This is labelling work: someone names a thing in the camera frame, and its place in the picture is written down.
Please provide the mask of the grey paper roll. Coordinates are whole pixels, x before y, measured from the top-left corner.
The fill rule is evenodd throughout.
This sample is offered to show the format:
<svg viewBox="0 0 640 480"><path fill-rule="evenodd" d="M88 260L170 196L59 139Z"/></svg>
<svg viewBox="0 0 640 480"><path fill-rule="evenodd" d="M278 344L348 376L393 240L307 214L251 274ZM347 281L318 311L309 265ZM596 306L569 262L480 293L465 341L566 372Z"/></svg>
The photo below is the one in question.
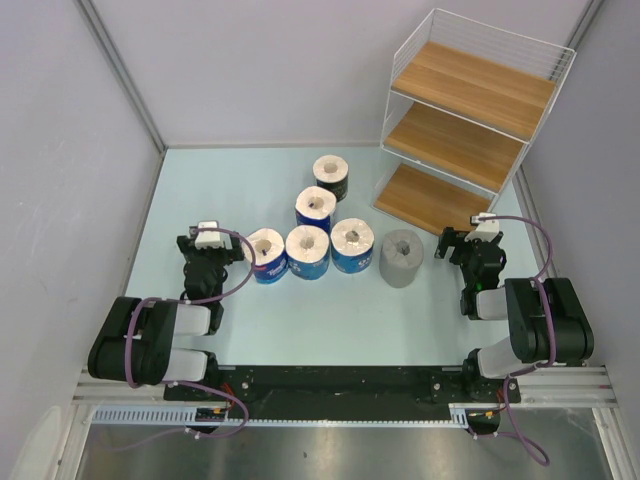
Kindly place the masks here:
<svg viewBox="0 0 640 480"><path fill-rule="evenodd" d="M383 239L379 260L382 279L393 288L405 288L415 279L424 260L424 247L418 235L398 229Z"/></svg>

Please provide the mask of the blue monster paper roll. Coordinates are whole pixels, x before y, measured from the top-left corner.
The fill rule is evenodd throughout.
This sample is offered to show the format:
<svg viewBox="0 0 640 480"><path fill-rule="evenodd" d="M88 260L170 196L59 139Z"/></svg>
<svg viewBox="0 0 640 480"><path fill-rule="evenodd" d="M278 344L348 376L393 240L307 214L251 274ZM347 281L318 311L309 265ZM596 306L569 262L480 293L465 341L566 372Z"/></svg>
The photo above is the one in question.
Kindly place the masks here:
<svg viewBox="0 0 640 480"><path fill-rule="evenodd" d="M347 218L337 222L330 240L332 261L342 273L356 274L370 266L375 235L364 220Z"/></svg>

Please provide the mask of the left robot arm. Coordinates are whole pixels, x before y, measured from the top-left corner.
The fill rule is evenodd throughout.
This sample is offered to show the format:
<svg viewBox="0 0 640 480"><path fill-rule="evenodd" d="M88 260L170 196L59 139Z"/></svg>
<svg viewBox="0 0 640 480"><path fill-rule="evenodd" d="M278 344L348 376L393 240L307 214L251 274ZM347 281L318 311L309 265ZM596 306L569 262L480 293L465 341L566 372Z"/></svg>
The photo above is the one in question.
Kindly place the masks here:
<svg viewBox="0 0 640 480"><path fill-rule="evenodd" d="M117 297L90 349L87 369L94 379L133 388L186 381L191 393L207 400L221 387L215 356L177 348L174 339L218 331L221 301L239 290L224 288L227 268L244 260L254 264L255 251L248 239L215 222L192 226L176 244L184 257L181 296Z"/></svg>

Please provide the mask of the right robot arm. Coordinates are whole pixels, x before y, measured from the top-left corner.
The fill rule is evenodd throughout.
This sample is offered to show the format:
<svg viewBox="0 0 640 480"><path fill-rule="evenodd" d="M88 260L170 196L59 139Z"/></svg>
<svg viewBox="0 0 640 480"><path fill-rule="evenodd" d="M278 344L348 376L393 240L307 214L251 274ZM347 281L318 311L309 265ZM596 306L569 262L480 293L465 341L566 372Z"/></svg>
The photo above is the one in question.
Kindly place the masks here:
<svg viewBox="0 0 640 480"><path fill-rule="evenodd" d="M508 336L471 351L453 384L462 398L503 398L509 374L556 362L577 365L591 357L595 341L576 291L567 278L500 279L507 264L503 233L456 230L439 235L434 256L448 257L462 273L461 314L472 321L506 321Z"/></svg>

